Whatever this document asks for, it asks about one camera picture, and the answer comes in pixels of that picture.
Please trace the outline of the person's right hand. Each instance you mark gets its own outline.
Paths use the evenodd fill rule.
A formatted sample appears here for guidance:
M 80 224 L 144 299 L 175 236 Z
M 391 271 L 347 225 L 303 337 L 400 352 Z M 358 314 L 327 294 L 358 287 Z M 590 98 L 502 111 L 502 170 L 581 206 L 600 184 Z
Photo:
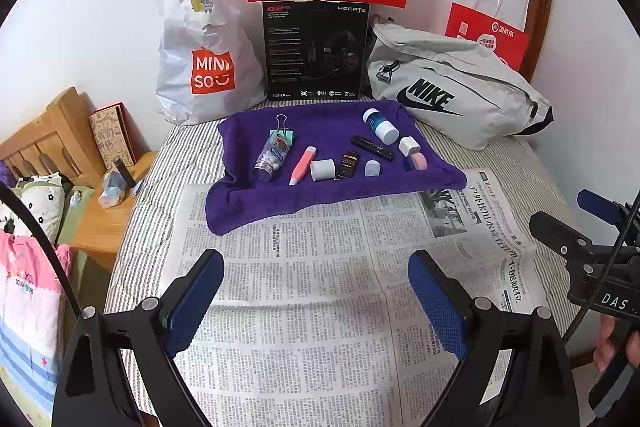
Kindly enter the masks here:
M 599 332 L 596 338 L 596 350 L 593 353 L 593 362 L 597 370 L 602 373 L 613 360 L 616 353 L 611 336 L 614 332 L 616 321 L 614 317 L 601 314 L 599 319 Z M 634 332 L 626 344 L 626 357 L 633 367 L 640 364 L 640 338 L 639 333 Z

